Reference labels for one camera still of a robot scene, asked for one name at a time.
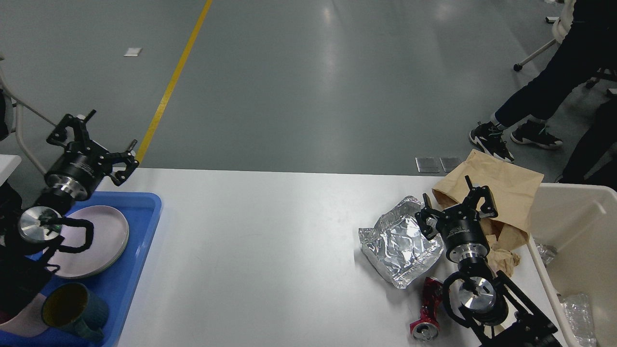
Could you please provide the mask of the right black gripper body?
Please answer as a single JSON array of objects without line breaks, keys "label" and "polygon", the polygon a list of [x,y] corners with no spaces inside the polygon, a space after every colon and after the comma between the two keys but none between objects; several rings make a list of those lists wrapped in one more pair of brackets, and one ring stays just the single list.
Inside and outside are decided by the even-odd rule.
[{"label": "right black gripper body", "polygon": [[438,231],[447,259],[459,263],[468,257],[486,258],[490,247],[480,225],[480,213],[468,206],[450,206],[443,213]]}]

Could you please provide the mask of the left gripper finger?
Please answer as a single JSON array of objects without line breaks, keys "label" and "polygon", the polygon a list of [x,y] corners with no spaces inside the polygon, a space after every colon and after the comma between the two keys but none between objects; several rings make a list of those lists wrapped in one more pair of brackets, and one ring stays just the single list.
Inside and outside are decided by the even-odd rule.
[{"label": "left gripper finger", "polygon": [[140,164],[133,151],[136,144],[137,140],[132,140],[125,151],[106,152],[101,156],[103,174],[117,187],[123,185]]},{"label": "left gripper finger", "polygon": [[48,135],[46,142],[49,145],[62,147],[65,151],[90,153],[93,149],[93,141],[90,138],[86,125],[94,117],[95,113],[96,110],[93,109],[86,116],[65,114]]}]

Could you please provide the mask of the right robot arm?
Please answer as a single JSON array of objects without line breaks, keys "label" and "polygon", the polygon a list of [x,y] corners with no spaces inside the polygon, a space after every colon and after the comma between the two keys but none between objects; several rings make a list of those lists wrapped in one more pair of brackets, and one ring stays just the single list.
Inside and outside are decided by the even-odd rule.
[{"label": "right robot arm", "polygon": [[415,213],[421,235],[440,236],[447,259],[457,265],[443,281],[445,312],[482,347],[559,347],[557,326],[503,271],[490,268],[481,220],[498,211],[488,186],[465,180],[469,193],[461,203],[439,211],[423,194],[424,206]]}]

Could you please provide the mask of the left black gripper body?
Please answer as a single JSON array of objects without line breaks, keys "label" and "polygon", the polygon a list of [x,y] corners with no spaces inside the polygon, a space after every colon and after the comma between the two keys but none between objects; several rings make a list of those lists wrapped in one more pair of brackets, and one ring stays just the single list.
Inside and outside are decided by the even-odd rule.
[{"label": "left black gripper body", "polygon": [[44,176],[48,187],[67,192],[75,200],[88,200],[111,172],[105,163],[110,152],[100,145],[68,145]]}]

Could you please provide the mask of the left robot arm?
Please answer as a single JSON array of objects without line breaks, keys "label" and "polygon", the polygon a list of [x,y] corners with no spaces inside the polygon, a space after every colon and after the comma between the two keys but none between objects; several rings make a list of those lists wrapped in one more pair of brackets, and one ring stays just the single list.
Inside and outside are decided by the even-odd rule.
[{"label": "left robot arm", "polygon": [[2,222],[1,313],[13,318],[33,301],[60,269],[50,260],[57,252],[80,254],[92,246],[94,224],[67,213],[78,201],[88,200],[107,176],[123,185],[139,161],[133,154],[137,140],[125,151],[110,152],[94,141],[87,123],[95,115],[66,114],[47,138],[64,151],[44,174],[46,183],[34,205]]}]

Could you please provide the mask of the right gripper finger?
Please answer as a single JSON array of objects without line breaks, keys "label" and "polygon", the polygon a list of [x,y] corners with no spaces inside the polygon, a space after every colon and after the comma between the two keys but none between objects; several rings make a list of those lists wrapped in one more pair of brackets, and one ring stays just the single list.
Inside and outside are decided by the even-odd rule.
[{"label": "right gripper finger", "polygon": [[424,205],[415,213],[415,219],[419,227],[419,232],[425,239],[433,240],[440,233],[440,228],[446,219],[446,213],[432,207],[427,193],[422,195]]},{"label": "right gripper finger", "polygon": [[474,186],[469,175],[466,175],[465,182],[469,188],[469,193],[461,202],[458,217],[461,220],[482,220],[498,217],[494,196],[490,187]]}]

